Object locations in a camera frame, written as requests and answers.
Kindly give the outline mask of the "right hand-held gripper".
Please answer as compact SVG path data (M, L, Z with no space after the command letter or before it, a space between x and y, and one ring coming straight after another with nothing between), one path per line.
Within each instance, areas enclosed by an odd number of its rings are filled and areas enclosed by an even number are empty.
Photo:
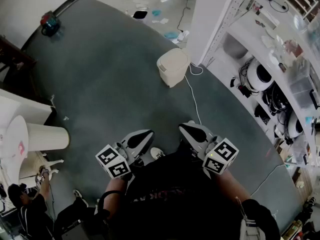
M187 122L179 124L178 129L192 155L202 161L202 167L209 172L221 175L239 153L229 139L213 134L203 125Z

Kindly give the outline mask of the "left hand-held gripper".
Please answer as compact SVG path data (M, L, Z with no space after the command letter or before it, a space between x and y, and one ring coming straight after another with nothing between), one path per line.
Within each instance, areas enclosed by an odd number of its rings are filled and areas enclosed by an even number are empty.
M120 178L144 165L141 157L148 151L154 138L155 133L150 129L131 132L121 141L106 145L95 158L110 178Z

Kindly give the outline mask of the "cream lidded trash bin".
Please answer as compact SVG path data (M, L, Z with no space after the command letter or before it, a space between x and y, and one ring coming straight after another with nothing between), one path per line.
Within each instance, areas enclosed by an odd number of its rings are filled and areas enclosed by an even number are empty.
M163 54L156 64L161 79L173 88L184 79L191 59L186 48L173 48Z

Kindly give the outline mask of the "person's right forearm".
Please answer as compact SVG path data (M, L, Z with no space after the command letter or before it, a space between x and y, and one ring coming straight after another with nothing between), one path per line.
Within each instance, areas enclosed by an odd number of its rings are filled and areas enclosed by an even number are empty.
M215 182L220 191L232 201L240 201L241 203L251 199L248 191L234 178L229 170L225 170L222 174L215 176Z

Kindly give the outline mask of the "person's left forearm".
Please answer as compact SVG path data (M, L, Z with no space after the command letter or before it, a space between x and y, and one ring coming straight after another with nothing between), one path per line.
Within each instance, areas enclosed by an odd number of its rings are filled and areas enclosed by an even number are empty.
M103 209L109 211L108 220L111 220L121 208L124 202L124 196L128 188L128 181L122 178L111 179L106 192L116 191L107 195L103 200Z

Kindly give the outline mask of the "person's white left shoe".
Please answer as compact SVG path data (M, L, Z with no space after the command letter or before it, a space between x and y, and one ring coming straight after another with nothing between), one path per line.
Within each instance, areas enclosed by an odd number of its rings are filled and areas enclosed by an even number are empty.
M155 159L159 159L165 156L165 153L158 147L152 147L150 149L150 155Z

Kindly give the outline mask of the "person's black t-shirt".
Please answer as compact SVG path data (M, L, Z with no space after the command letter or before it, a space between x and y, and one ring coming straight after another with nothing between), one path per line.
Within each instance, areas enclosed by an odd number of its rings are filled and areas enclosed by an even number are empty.
M186 144L140 168L128 181L124 202L108 220L119 240L240 240L244 218L265 240L281 240L271 212L254 199L227 198Z

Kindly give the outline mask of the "white spherical device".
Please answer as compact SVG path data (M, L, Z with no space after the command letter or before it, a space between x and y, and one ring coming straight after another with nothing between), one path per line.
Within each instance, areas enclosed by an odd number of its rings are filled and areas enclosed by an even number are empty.
M288 125L287 125L287 133L288 136L292 138L298 137L303 132L303 128L301 126L300 121L294 111L290 114Z
M246 72L247 82L255 91L265 91L274 82L272 76L260 62L253 58Z

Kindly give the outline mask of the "clear plastic storage box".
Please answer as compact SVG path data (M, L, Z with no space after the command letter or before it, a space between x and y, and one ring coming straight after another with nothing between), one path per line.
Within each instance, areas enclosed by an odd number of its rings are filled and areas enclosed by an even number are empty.
M320 108L320 79L310 61L299 56L286 74L289 88L300 108Z

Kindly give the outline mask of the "white cabinet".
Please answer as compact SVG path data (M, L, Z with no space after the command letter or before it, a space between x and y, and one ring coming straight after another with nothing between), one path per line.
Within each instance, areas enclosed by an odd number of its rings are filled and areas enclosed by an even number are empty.
M44 125L51 113L50 105L0 89L0 128L7 128L16 116L22 116L27 123Z

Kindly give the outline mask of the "white power strip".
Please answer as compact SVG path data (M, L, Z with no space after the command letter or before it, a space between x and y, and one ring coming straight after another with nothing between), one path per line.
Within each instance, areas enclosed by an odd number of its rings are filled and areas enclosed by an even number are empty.
M182 31L178 37L177 37L177 42L178 43L182 43L184 41L184 39L189 35L189 31L188 30L185 30L185 31Z

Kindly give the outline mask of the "black floor tray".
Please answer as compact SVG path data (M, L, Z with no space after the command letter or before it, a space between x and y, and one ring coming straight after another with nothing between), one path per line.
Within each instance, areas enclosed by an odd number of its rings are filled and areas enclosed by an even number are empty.
M143 20L146 18L147 14L148 12L146 10L137 10L132 17L136 20Z

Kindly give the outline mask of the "white metal shelf unit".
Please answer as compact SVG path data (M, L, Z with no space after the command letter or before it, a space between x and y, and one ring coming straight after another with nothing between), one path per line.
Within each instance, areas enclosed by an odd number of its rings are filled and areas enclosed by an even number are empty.
M279 122L263 91L252 89L240 69L257 59L273 78L273 86L289 102L303 128L290 152L298 167L320 169L320 107L301 109L288 84L287 70L300 56L309 60L320 79L320 11L307 21L294 0L196 0L187 49L191 61L204 65L253 115L261 107L270 120L255 121L271 142L288 121Z

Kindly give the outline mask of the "dark wooden furniture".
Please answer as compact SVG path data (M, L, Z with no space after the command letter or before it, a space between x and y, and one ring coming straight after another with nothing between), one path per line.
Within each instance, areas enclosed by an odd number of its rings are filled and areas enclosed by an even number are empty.
M0 35L0 74L8 68L3 83L15 88L31 85L31 73L36 60Z

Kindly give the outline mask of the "teal bottle with red lid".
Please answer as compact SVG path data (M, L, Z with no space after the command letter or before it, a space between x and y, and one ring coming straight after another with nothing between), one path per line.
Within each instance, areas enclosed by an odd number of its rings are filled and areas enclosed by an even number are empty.
M52 37L59 30L61 21L52 11L48 11L41 17L40 25L42 27L41 34Z

